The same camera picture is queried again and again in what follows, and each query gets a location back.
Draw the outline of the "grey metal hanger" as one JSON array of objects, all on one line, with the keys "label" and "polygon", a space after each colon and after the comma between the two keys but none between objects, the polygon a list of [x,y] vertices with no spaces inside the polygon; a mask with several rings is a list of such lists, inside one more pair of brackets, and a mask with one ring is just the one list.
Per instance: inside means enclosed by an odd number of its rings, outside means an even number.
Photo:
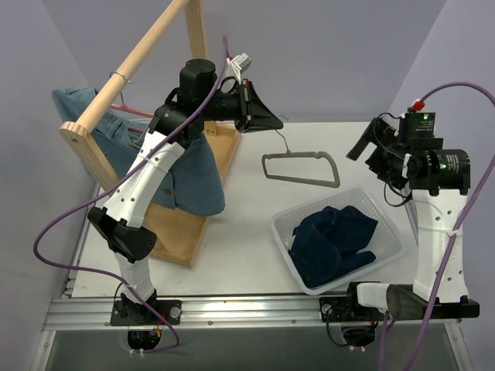
[{"label": "grey metal hanger", "polygon": [[261,156],[266,179],[308,186],[338,189],[341,179],[336,160],[327,151],[293,151],[280,129],[275,133],[283,140],[284,151]]}]

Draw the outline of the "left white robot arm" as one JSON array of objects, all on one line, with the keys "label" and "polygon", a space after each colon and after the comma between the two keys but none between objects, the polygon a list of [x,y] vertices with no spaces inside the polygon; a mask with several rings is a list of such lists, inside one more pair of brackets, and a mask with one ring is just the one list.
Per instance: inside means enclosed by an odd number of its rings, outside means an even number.
[{"label": "left white robot arm", "polygon": [[147,324],[156,313],[156,290],[149,270],[149,255],[156,235],[144,227],[145,212],[163,179],[183,156],[195,148],[206,121],[233,121],[240,133],[278,130],[283,127],[260,100],[252,82],[242,78],[251,65],[248,54],[228,57],[222,74],[204,59],[186,63],[179,86],[156,109],[140,151],[101,207],[92,207],[88,219],[108,242],[119,263],[128,315]]}]

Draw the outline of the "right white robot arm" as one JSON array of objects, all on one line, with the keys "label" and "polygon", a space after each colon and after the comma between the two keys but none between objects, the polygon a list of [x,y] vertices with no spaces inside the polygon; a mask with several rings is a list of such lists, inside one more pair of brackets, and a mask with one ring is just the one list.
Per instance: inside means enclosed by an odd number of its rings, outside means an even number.
[{"label": "right white robot arm", "polygon": [[416,210],[418,267],[412,284],[353,282],[343,309],[351,318],[371,308],[396,320],[476,318],[478,302],[469,298],[463,276],[462,229],[456,221],[467,204],[470,159],[461,149],[445,149],[435,136],[435,114],[408,111],[393,128],[372,119],[347,158],[356,161],[368,144],[365,161],[391,189],[409,189],[403,205]]}]

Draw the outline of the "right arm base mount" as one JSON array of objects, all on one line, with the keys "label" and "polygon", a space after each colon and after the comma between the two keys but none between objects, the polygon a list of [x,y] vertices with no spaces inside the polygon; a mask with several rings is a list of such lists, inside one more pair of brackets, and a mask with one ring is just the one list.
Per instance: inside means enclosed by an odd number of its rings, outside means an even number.
[{"label": "right arm base mount", "polygon": [[346,296],[323,296],[319,307],[326,334],[336,347],[364,352],[380,338],[377,329],[384,314],[378,309],[360,306]]}]

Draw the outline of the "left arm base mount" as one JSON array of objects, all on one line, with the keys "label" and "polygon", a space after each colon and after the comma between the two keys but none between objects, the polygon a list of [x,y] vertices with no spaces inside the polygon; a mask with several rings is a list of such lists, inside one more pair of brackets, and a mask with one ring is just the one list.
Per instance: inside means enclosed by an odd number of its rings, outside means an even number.
[{"label": "left arm base mount", "polygon": [[127,343],[132,351],[160,352],[179,346],[175,325],[180,324],[181,315],[180,300],[160,299],[154,293],[144,305],[120,294],[113,301],[109,324],[128,328]]}]

